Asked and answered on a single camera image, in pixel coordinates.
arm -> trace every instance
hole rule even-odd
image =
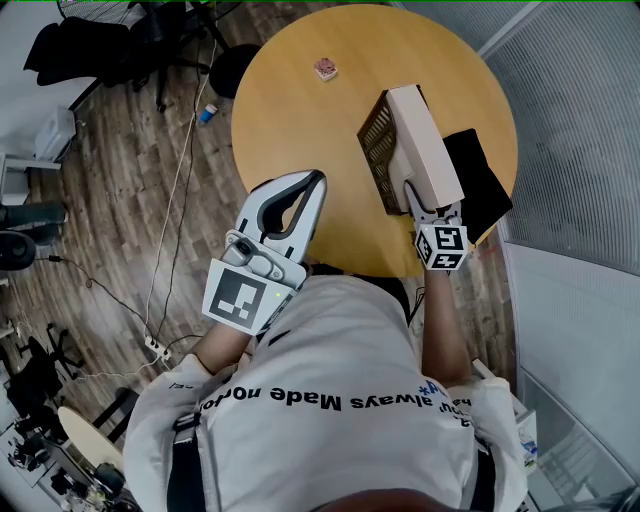
[[[469,353],[446,272],[424,275],[422,373],[447,388],[471,378]]]
[[[251,335],[218,323],[205,334],[191,351],[211,375],[240,361],[251,341]]]

white wall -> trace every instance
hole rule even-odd
[[[638,479],[640,277],[504,247],[520,365]]]
[[[40,123],[54,107],[68,108],[94,80],[40,87],[36,73],[22,69],[38,32],[61,21],[55,2],[12,2],[0,9],[0,152],[29,156]]]

power strip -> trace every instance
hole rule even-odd
[[[171,350],[166,348],[159,341],[154,340],[151,336],[147,336],[144,339],[144,344],[147,348],[155,352],[157,356],[160,356],[163,361],[168,361],[171,358]]]

chair leg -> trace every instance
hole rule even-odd
[[[158,69],[158,84],[156,89],[156,109],[162,113],[167,106],[162,103],[162,95],[164,94],[164,86],[167,83],[167,68],[161,67]]]

white t-shirt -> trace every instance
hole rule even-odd
[[[474,436],[491,447],[495,509],[514,511],[526,492],[507,382],[447,391],[426,379],[400,305],[362,280],[309,278],[251,363],[222,377],[189,355],[138,400],[124,464],[145,512],[166,510],[172,425],[197,410],[208,510],[218,493],[225,512],[307,512],[391,488],[465,506]]]

